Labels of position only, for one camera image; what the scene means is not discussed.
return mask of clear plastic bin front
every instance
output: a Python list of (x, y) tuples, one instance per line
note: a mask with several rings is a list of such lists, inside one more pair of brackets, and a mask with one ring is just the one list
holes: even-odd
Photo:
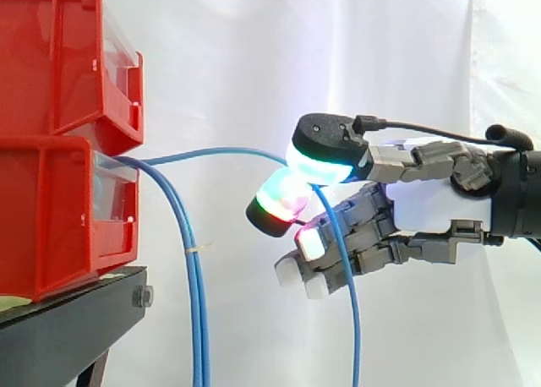
[(103, 4), (103, 52), (109, 79), (128, 97), (128, 70), (139, 66), (137, 52)]
[(137, 170), (132, 167), (94, 152), (93, 211), (96, 221), (126, 222), (135, 219), (130, 211), (134, 210), (133, 186), (137, 177)]

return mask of red plastic bin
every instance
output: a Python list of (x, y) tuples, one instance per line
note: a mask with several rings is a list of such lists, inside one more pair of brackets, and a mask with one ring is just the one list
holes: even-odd
[(137, 257), (139, 173), (86, 139), (0, 139), (0, 296), (39, 301)]
[(0, 0), (0, 135), (142, 144), (143, 59), (102, 0)]

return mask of black shelf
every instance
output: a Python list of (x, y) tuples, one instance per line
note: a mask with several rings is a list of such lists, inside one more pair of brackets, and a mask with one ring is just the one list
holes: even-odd
[(123, 267), (113, 274), (0, 313), (0, 386), (61, 387), (82, 373), (88, 376), (96, 361), (102, 367), (109, 347), (145, 316), (138, 292), (146, 286), (146, 268)]

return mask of blue cable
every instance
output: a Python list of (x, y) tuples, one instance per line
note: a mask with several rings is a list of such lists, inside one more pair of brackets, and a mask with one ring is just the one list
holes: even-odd
[[(261, 156), (271, 161), (276, 161), (281, 163), (284, 166), (287, 166), (287, 162), (281, 157), (272, 155), (271, 153), (265, 152), (263, 150), (250, 149), (250, 148), (237, 148), (237, 147), (221, 147), (221, 148), (208, 148), (201, 150), (193, 150), (186, 153), (180, 153), (176, 155), (156, 157), (153, 159), (147, 159), (144, 162), (148, 165), (160, 165), (165, 163), (171, 163), (174, 161), (185, 161), (187, 159), (193, 159), (200, 156), (209, 156), (209, 155), (256, 155)], [(352, 387), (358, 387), (360, 381), (360, 367), (361, 367), (361, 321), (360, 314), (358, 309), (358, 300), (357, 292), (355, 289), (355, 282), (353, 280), (353, 273), (350, 266), (349, 258), (347, 257), (347, 248), (344, 242), (344, 236), (342, 230), (338, 225), (338, 220), (336, 214), (329, 204), (329, 201), (323, 194), (323, 192), (317, 186), (313, 186), (315, 193), (319, 197), (322, 205), (325, 207), (325, 211), (329, 216), (329, 221), (332, 226), (332, 230), (336, 237), (336, 242), (338, 245), (338, 250), (340, 251), (340, 256), (342, 258), (342, 263), (346, 272), (347, 288), (349, 290), (349, 296), (351, 299), (352, 305), (352, 316), (353, 316), (353, 332), (354, 332), (354, 347), (353, 347), (353, 377), (352, 377)]]
[[(178, 228), (181, 232), (183, 239), (184, 249), (195, 248), (194, 233), (189, 224), (188, 217), (185, 214), (185, 209), (183, 203), (176, 190), (172, 187), (171, 183), (154, 167), (147, 165), (143, 161), (138, 161), (131, 157), (119, 156), (118, 161), (121, 161), (125, 165), (138, 168), (148, 174), (158, 186), (161, 188), (163, 193), (166, 195), (169, 204), (172, 207), (173, 214), (178, 222)], [(210, 384), (203, 384), (204, 381), (204, 366), (207, 365), (207, 369), (210, 368), (210, 363), (208, 360), (203, 360), (203, 355), (208, 354), (208, 335), (207, 340), (207, 351), (204, 352), (203, 349), (203, 334), (208, 331), (207, 326), (202, 326), (202, 319), (206, 320), (206, 305), (201, 306), (201, 301), (199, 296), (203, 294), (205, 299), (204, 288), (199, 288), (199, 283), (203, 283), (202, 278), (198, 279), (198, 272), (200, 273), (199, 257), (196, 256), (196, 253), (186, 253), (186, 268), (188, 272), (188, 283), (189, 283), (189, 296), (190, 296), (190, 310), (191, 310), (191, 319), (192, 319), (192, 349), (193, 349), (193, 358), (194, 358), (194, 375), (193, 375), (193, 386), (194, 387), (206, 387)]]
[(344, 270), (346, 271), (347, 279), (347, 289), (349, 290), (349, 297), (352, 302), (352, 314), (353, 314), (353, 331), (354, 331), (354, 342), (353, 342), (353, 382), (352, 386), (359, 386), (360, 381), (360, 363), (361, 363), (361, 319), (358, 309), (358, 300), (357, 300), (357, 291), (355, 289), (355, 282), (353, 281), (353, 272), (352, 266), (349, 263), (349, 258), (347, 257), (347, 248), (346, 242), (344, 241), (344, 236), (342, 235), (342, 230), (338, 224), (335, 211), (332, 209), (329, 200), (321, 191), (321, 188), (318, 186), (312, 186), (317, 196), (320, 198), (321, 203), (325, 207), (325, 211), (329, 216), (329, 222), (332, 226), (332, 231), (335, 233), (336, 242), (338, 243), (338, 250), (340, 251), (340, 257), (342, 258), (342, 263), (344, 264)]
[(257, 150), (252, 148), (236, 148), (236, 147), (221, 147), (221, 148), (207, 148), (192, 150), (190, 152), (178, 153), (176, 155), (155, 157), (153, 159), (143, 160), (145, 163), (155, 166), (155, 165), (164, 165), (166, 163), (172, 163), (174, 161), (186, 161), (187, 159), (193, 159), (200, 156), (212, 156), (212, 155), (253, 155), (261, 156), (271, 161), (275, 161), (284, 166), (287, 166), (287, 163), (281, 157), (272, 155), (271, 153), (265, 152), (264, 150)]
[[(182, 211), (185, 217), (185, 220), (188, 223), (187, 229), (189, 232), (190, 242), (195, 247), (197, 243), (195, 242), (195, 236), (194, 236), (194, 231), (192, 229), (192, 226), (189, 224), (188, 212), (186, 211), (184, 204), (181, 201), (180, 197), (178, 196), (178, 192), (174, 188), (172, 183), (167, 179), (167, 177), (163, 175), (162, 177), (164, 181), (167, 183), (167, 185), (170, 187), (170, 189), (172, 190), (172, 193), (175, 199), (177, 200), (178, 205), (180, 206), (180, 210)], [(197, 279), (197, 287), (199, 291), (199, 311), (200, 311), (199, 319), (201, 323), (201, 351), (202, 351), (201, 365), (202, 365), (203, 387), (210, 387), (210, 337), (209, 337), (208, 314), (207, 314), (207, 307), (206, 307), (205, 280), (203, 278), (203, 270), (201, 269), (199, 253), (192, 252), (190, 254), (194, 256), (195, 274), (196, 274), (196, 279)]]

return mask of screw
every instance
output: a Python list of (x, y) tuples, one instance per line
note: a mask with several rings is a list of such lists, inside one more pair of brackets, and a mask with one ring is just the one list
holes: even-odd
[(134, 307), (150, 308), (154, 302), (153, 286), (138, 286), (134, 291)]

